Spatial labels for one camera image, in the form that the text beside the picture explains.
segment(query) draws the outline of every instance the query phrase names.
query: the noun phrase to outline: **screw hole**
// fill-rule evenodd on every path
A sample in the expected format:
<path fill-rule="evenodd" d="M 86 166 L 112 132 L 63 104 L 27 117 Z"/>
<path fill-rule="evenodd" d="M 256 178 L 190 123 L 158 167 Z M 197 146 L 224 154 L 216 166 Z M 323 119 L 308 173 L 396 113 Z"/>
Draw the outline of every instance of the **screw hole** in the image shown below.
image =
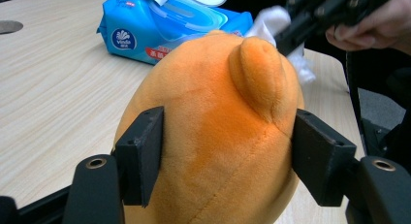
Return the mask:
<path fill-rule="evenodd" d="M 87 162 L 85 165 L 88 169 L 97 169 L 103 167 L 107 163 L 105 158 L 96 158 Z"/>
<path fill-rule="evenodd" d="M 385 162 L 385 161 L 382 161 L 382 160 L 374 160 L 372 162 L 372 164 L 375 167 L 377 167 L 381 170 L 387 171 L 387 172 L 395 171 L 395 167 L 391 163 L 388 163 L 388 162 Z"/>

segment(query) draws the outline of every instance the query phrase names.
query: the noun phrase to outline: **wet wipes package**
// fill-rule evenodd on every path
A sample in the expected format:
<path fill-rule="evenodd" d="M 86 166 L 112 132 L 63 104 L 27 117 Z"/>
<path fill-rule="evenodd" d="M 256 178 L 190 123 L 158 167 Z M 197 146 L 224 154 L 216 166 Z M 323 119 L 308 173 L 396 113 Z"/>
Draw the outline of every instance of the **wet wipes package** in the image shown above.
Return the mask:
<path fill-rule="evenodd" d="M 193 0 L 107 0 L 97 32 L 110 53 L 156 64 L 185 41 L 220 29 L 245 35 L 251 14 L 211 8 Z"/>

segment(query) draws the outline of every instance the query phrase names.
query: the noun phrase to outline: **black chair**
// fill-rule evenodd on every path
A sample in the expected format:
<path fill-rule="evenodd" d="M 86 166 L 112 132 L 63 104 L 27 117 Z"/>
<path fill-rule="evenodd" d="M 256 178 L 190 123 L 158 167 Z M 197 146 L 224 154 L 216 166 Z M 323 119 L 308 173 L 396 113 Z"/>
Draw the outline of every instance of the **black chair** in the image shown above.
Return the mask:
<path fill-rule="evenodd" d="M 346 75 L 366 154 L 391 159 L 411 173 L 411 56 L 394 49 L 347 53 Z M 363 119 L 358 89 L 391 98 L 405 109 L 392 130 Z"/>

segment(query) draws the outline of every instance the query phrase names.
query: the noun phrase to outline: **table surface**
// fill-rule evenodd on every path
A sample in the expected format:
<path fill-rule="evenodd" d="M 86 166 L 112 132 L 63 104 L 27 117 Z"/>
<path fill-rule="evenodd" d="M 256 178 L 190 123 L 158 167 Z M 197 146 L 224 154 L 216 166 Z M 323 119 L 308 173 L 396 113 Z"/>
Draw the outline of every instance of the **table surface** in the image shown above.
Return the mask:
<path fill-rule="evenodd" d="M 78 162 L 109 153 L 127 103 L 152 66 L 111 55 L 96 34 L 106 0 L 14 0 L 0 20 L 23 28 L 0 35 L 0 195 L 19 208 L 71 184 Z M 359 146 L 341 64 L 305 51 L 317 80 L 303 86 L 306 109 Z M 320 208 L 300 183 L 276 223 L 346 223 Z"/>

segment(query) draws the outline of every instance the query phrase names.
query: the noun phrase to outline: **stuffed animal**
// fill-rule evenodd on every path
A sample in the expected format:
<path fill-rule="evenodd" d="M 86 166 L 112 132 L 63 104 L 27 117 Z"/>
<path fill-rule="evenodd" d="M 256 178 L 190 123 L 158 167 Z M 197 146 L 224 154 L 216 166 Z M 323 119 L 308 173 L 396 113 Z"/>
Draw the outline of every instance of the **stuffed animal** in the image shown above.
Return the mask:
<path fill-rule="evenodd" d="M 118 126 L 164 107 L 161 167 L 127 223 L 273 223 L 298 184 L 291 138 L 303 98 L 269 42 L 222 31 L 183 43 L 144 79 Z"/>

